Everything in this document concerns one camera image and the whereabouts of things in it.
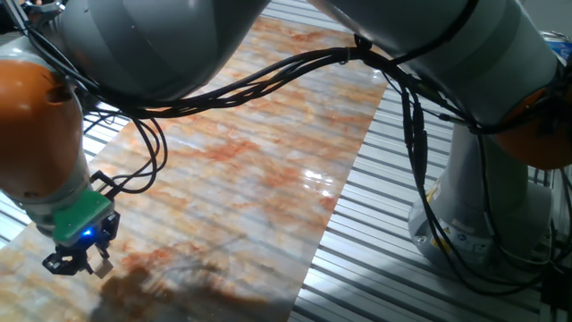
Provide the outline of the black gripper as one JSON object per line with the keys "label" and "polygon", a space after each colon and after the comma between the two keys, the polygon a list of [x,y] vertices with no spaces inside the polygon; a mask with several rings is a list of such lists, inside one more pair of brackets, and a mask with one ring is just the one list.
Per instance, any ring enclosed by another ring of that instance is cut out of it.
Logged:
{"label": "black gripper", "polygon": [[121,215],[113,212],[77,228],[70,240],[59,241],[54,253],[48,255],[42,265],[53,275],[76,275],[80,271],[92,274],[87,251],[95,247],[102,259],[109,259],[108,248],[115,239]]}

